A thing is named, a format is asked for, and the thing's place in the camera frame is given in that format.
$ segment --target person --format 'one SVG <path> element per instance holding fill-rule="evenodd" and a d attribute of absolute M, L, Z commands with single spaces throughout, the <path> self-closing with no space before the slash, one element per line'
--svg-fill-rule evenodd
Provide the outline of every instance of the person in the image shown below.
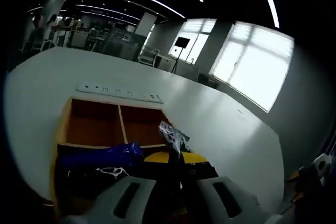
<path fill-rule="evenodd" d="M 90 29 L 90 33 L 94 33 L 95 31 L 96 31 L 96 28 L 92 26 L 92 28 Z"/>
<path fill-rule="evenodd" d="M 86 28 L 84 27 L 84 23 L 80 24 L 80 27 L 78 28 L 79 31 L 86 31 Z"/>
<path fill-rule="evenodd" d="M 62 20 L 57 24 L 57 26 L 59 27 L 65 26 L 65 17 L 62 18 Z"/>
<path fill-rule="evenodd" d="M 47 22 L 45 26 L 45 31 L 44 31 L 44 40 L 47 39 L 52 39 L 54 36 L 54 26 L 55 26 L 55 21 L 56 21 L 57 15 L 53 14 L 50 18 L 50 20 Z"/>
<path fill-rule="evenodd" d="M 34 24 L 34 27 L 37 28 L 40 26 L 41 24 L 41 19 L 42 19 L 42 16 L 41 16 L 41 13 L 37 13 L 35 18 L 34 18 L 34 21 L 33 21 L 33 24 Z"/>

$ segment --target wooden compartment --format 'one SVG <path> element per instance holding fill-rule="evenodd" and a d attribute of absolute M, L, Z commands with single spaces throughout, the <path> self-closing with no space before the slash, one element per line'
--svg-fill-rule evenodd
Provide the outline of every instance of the wooden compartment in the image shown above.
<path fill-rule="evenodd" d="M 167 149 L 159 134 L 161 121 L 170 124 L 160 109 L 70 98 L 55 131 L 54 153 L 50 167 L 50 191 L 56 218 L 59 220 L 65 215 L 84 214 L 93 204 L 93 200 L 77 198 L 60 190 L 59 186 L 58 189 L 55 187 L 57 157 L 60 155 L 58 145 L 106 148 L 138 142 L 144 148 L 144 156 L 147 156 Z"/>
<path fill-rule="evenodd" d="M 118 105 L 72 99 L 65 144 L 117 146 L 124 143 Z"/>
<path fill-rule="evenodd" d="M 120 111 L 128 143 L 138 142 L 142 147 L 164 145 L 159 124 L 170 122 L 162 110 L 121 105 Z"/>

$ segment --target desk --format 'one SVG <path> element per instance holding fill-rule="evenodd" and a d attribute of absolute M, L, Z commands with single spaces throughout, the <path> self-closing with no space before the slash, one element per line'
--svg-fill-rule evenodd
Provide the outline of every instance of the desk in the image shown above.
<path fill-rule="evenodd" d="M 76 91 L 91 81 L 153 92 L 164 104 Z M 5 125 L 17 167 L 26 183 L 51 199 L 49 165 L 54 130 L 71 95 L 98 101 L 163 108 L 190 136 L 190 147 L 219 175 L 255 194 L 275 210 L 282 200 L 283 164 L 277 134 L 228 95 L 194 81 L 136 62 L 96 52 L 56 47 L 15 68 L 6 79 Z"/>

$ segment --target chair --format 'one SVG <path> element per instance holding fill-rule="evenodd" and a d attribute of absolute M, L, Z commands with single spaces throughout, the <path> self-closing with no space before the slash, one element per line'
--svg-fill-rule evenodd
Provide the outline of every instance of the chair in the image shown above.
<path fill-rule="evenodd" d="M 30 41 L 32 41 L 32 48 L 31 51 L 37 50 L 37 51 L 44 51 L 46 49 L 49 49 L 51 47 L 53 39 L 50 38 L 54 34 L 50 33 L 49 39 L 44 40 L 44 29 L 42 27 L 36 28 L 31 36 Z"/>
<path fill-rule="evenodd" d="M 138 57 L 138 62 L 154 67 L 155 59 L 159 52 L 160 51 L 155 48 L 145 47 Z"/>
<path fill-rule="evenodd" d="M 188 64 L 181 60 L 178 61 L 176 68 L 174 70 L 174 74 L 196 82 L 198 80 L 198 73 L 199 73 L 198 67 Z"/>

